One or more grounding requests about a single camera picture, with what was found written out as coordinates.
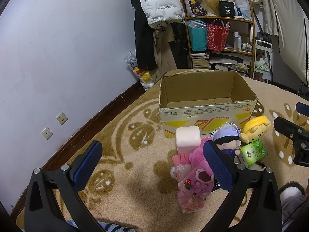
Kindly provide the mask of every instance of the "blue gripper pad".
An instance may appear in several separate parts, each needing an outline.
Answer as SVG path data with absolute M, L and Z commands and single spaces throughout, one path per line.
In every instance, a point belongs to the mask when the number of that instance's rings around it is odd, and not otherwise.
M 234 162 L 228 156 L 225 157 L 226 155 L 220 151 L 213 141 L 205 142 L 203 154 L 222 189 L 230 192 L 237 177 Z
M 302 115 L 309 117 L 309 106 L 303 103 L 296 104 L 296 111 Z
M 102 152 L 102 144 L 94 140 L 86 151 L 83 154 L 78 155 L 72 162 L 70 179 L 73 182 L 73 190 L 75 192 L 81 191 L 85 188 L 93 170 L 100 161 Z

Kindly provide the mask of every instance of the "red gift bag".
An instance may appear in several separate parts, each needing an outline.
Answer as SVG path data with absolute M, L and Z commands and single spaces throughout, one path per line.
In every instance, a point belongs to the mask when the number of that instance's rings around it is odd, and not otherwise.
M 207 48 L 213 51 L 221 52 L 227 43 L 230 28 L 213 24 L 216 20 L 214 20 L 211 24 L 207 24 Z

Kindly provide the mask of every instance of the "yellow graphic on box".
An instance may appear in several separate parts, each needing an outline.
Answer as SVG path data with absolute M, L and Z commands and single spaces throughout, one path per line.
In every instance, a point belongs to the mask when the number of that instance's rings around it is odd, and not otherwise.
M 168 131 L 168 130 L 166 130 L 166 129 L 164 129 L 164 131 L 165 131 L 165 136 L 166 136 L 166 137 L 168 137 L 168 138 L 174 138 L 174 137 L 176 137 L 176 135 L 175 135 L 174 133 L 172 133 L 172 132 L 170 132 L 170 131 Z
M 239 125 L 241 128 L 244 128 L 245 124 L 247 124 L 247 122 L 249 121 L 250 117 L 248 119 L 246 119 L 245 121 L 241 122 Z
M 188 122 L 189 120 L 185 120 L 185 121 L 165 122 L 164 124 L 172 127 L 181 127 Z
M 248 117 L 248 116 L 250 116 L 251 115 L 251 113 L 242 113 L 242 114 L 237 114 L 237 115 L 235 115 L 235 117 L 238 119 L 238 120 L 241 120 L 241 119 L 243 119 L 243 118 L 245 118 L 245 117 Z
M 229 117 L 216 117 L 210 120 L 198 120 L 195 122 L 194 126 L 198 126 L 204 132 L 213 131 L 224 125 L 229 119 Z

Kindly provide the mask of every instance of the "white cart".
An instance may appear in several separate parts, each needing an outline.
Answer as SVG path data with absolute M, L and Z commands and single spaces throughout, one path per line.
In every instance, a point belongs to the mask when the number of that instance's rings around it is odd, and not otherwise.
M 265 41 L 262 41 L 262 40 L 256 40 L 255 41 L 255 58 L 254 58 L 254 68 L 253 68 L 253 78 L 254 78 L 254 74 L 256 72 L 258 73 L 262 73 L 262 74 L 266 74 L 267 75 L 267 83 L 269 81 L 269 78 L 270 78 L 270 69 L 271 69 L 271 64 L 272 64 L 272 44 L 268 43 L 268 42 L 265 42 Z M 264 70 L 261 70 L 261 69 L 258 69 L 256 67 L 256 56 L 257 54 L 261 53 L 261 50 L 262 52 L 264 51 L 264 55 L 266 57 L 266 60 L 269 62 L 268 66 L 269 66 L 269 71 L 264 71 Z M 266 52 L 269 52 L 269 57 L 270 57 L 270 60 L 268 60 L 267 58 L 267 54 Z

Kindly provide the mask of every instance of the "yellow plush toy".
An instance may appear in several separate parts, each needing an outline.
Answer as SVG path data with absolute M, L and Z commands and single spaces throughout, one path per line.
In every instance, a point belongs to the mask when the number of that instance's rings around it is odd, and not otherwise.
M 240 133 L 240 140 L 245 144 L 256 141 L 265 134 L 271 126 L 271 122 L 265 116 L 253 118 L 245 124 Z

